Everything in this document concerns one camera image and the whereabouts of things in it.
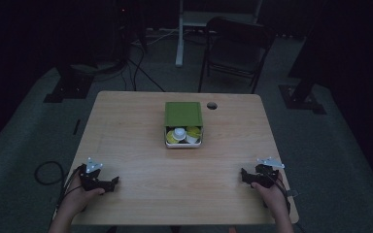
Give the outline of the green box lid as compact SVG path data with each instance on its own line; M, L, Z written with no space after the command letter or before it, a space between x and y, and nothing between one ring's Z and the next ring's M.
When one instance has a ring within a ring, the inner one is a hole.
M165 125L178 126L202 126L201 105L199 102L166 102Z

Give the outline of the person's right hand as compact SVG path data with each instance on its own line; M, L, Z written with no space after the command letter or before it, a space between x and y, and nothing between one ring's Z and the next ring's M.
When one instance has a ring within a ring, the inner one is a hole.
M252 187L261 196L272 215L278 213L289 215L286 189L280 178L269 188L263 187L259 183L254 183Z

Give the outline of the black stand base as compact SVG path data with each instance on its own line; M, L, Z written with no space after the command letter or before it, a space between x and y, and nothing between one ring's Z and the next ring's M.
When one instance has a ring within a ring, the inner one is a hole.
M61 103L64 99L86 99L94 77L84 74L70 65L55 67L60 79L45 99L45 103Z
M314 29L320 20L322 10L327 0L308 0L312 3L311 10L307 13L310 15L308 22L309 30L305 36L304 44L297 55L289 75L292 78L298 78L297 85L280 84L279 90L285 105L292 110L309 110L316 115L325 115L326 111L313 94L313 87L317 83L317 72L319 65L317 58L314 56Z

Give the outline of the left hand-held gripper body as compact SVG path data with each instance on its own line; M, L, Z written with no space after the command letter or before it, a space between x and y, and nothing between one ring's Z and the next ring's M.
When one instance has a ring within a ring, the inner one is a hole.
M106 187L112 186L111 182L100 181L98 179L102 167L102 163L95 162L91 157L87 159L86 163L79 167L81 184L85 191L97 188L103 188L105 190Z

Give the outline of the person's left hand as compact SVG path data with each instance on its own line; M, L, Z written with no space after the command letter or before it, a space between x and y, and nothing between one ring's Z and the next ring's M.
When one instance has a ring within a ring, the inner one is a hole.
M80 177L75 176L67 188L60 208L62 210L79 212L92 199L97 196L103 195L104 193L105 190L103 188L95 188L93 190L86 191L82 186Z

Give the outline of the black folding chair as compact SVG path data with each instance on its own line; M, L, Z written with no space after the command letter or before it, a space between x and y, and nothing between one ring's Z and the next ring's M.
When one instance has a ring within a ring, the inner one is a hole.
M249 78L255 92L266 57L276 38L269 27L227 17L211 18L204 29L205 50L198 91L211 70Z

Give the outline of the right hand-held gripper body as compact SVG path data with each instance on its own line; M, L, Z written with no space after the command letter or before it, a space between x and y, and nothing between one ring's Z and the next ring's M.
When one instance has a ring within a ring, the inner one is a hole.
M255 166L255 171L259 177L257 182L266 188L275 184L279 177L280 169L286 168L282 162L272 157L258 158L256 161L257 165Z

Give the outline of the white coffee capsule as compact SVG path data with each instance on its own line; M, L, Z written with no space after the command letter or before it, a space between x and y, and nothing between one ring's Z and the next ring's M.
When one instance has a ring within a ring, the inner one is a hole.
M177 141L182 141L186 138L187 132L184 128L178 127L173 131L173 138Z

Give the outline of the yellow-green coffee capsule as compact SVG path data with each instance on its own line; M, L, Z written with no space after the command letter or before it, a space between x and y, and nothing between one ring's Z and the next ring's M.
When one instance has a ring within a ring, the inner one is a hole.
M178 144L179 143L179 141L174 138L173 133L174 133L174 131L170 130L166 134L166 142L168 144Z
M188 126L186 133L189 137L199 138L201 136L201 129L197 126Z

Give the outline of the white desk frame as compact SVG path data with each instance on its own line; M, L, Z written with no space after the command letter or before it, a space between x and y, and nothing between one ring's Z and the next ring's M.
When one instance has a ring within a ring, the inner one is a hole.
M229 17L246 22L257 22L259 11L263 0L254 0L253 11L250 14L244 13L221 13L208 11L187 11L184 9L184 0L179 0L179 25L178 44L175 59L175 66L182 67L184 63L184 35L185 27L205 27L206 23L213 17Z

